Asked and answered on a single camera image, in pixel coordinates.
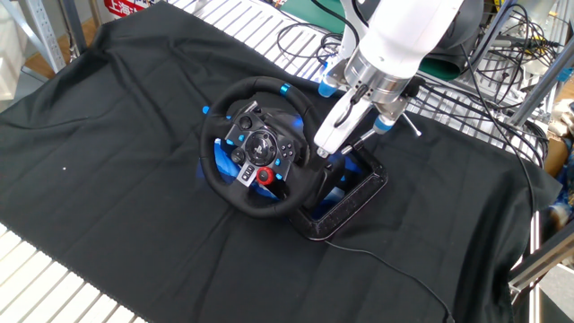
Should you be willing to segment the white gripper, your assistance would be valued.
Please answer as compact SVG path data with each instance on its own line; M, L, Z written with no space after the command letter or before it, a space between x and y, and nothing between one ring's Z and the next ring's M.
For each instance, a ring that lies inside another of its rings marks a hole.
M327 159L342 146L370 110L367 87L350 89L330 110L314 137L317 155Z

